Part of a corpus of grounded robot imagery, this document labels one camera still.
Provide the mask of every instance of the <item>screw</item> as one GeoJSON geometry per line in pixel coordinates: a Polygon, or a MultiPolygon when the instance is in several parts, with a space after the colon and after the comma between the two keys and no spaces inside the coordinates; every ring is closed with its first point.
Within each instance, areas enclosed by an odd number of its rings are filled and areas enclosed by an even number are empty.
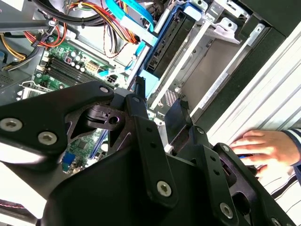
{"type": "Polygon", "coordinates": [[[57,137],[54,133],[45,131],[38,135],[38,140],[41,144],[53,145],[57,141],[57,137]]]}
{"type": "Polygon", "coordinates": [[[53,36],[49,36],[49,37],[48,37],[48,41],[49,41],[49,42],[54,42],[54,41],[55,41],[55,39],[54,39],[54,37],[53,37],[53,36]]]}
{"type": "Polygon", "coordinates": [[[136,97],[133,97],[133,100],[137,101],[137,102],[140,102],[140,100],[138,98],[136,98],[136,97]]]}
{"type": "Polygon", "coordinates": [[[224,202],[222,202],[220,204],[220,208],[221,208],[221,211],[222,213],[229,219],[232,219],[233,218],[233,212],[231,210],[231,208],[224,202]]]}
{"type": "Polygon", "coordinates": [[[272,222],[275,226],[281,226],[281,224],[279,223],[279,221],[276,218],[272,218],[272,222]]]}
{"type": "Polygon", "coordinates": [[[105,88],[105,87],[100,87],[100,90],[102,92],[104,92],[104,93],[108,93],[109,92],[109,90],[107,88],[105,88]]]}
{"type": "Polygon", "coordinates": [[[198,132],[199,132],[200,134],[204,134],[204,131],[203,131],[201,128],[198,128],[198,132]]]}
{"type": "Polygon", "coordinates": [[[223,145],[222,147],[223,147],[223,149],[224,149],[226,152],[229,152],[229,151],[230,151],[230,149],[229,149],[226,145],[223,145]]]}
{"type": "Polygon", "coordinates": [[[0,128],[7,132],[16,132],[23,126],[22,122],[15,118],[5,118],[0,121],[0,128]]]}
{"type": "Polygon", "coordinates": [[[171,195],[171,188],[165,181],[161,180],[157,183],[157,190],[162,196],[169,197],[171,195]]]}

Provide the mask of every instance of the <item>white panel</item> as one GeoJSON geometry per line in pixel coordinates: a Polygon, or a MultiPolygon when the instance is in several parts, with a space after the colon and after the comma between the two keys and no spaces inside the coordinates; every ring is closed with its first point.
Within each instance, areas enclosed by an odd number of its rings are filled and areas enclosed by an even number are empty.
{"type": "Polygon", "coordinates": [[[300,115],[301,24],[284,41],[208,132],[231,143],[250,129],[286,129],[300,115]]]}

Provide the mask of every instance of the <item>person's hand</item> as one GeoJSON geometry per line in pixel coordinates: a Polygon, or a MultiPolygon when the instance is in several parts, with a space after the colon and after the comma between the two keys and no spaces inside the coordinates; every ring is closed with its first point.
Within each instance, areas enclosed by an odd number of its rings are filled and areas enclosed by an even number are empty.
{"type": "Polygon", "coordinates": [[[275,173],[300,160],[295,143],[280,131],[251,130],[230,147],[236,154],[254,154],[241,161],[245,165],[263,165],[258,170],[258,177],[275,173]]]}

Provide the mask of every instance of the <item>finger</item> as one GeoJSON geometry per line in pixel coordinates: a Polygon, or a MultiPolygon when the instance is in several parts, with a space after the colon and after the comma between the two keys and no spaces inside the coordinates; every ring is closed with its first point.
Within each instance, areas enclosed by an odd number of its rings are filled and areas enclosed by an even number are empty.
{"type": "Polygon", "coordinates": [[[264,165],[257,170],[256,177],[261,178],[269,173],[269,166],[264,165]]]}
{"type": "Polygon", "coordinates": [[[243,145],[233,147],[232,150],[235,154],[270,154],[271,148],[266,144],[259,145],[243,145]]]}
{"type": "Polygon", "coordinates": [[[232,147],[238,147],[238,146],[244,146],[244,145],[260,145],[264,144],[265,140],[262,137],[244,137],[241,138],[229,146],[232,147]]]}
{"type": "Polygon", "coordinates": [[[261,155],[245,157],[240,160],[247,166],[253,166],[253,165],[267,165],[270,159],[271,159],[270,156],[268,156],[267,154],[261,154],[261,155]]]}
{"type": "Polygon", "coordinates": [[[263,137],[264,131],[261,130],[250,130],[249,132],[246,132],[243,137],[263,137]]]}

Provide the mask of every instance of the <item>sleeve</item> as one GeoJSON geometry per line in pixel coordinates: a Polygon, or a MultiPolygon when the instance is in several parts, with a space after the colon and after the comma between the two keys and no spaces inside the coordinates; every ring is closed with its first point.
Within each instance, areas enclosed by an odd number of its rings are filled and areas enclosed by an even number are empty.
{"type": "MultiPolygon", "coordinates": [[[[288,129],[283,132],[293,140],[301,155],[301,129],[288,129]]],[[[297,179],[301,184],[301,159],[292,166],[294,167],[297,179]]]]}

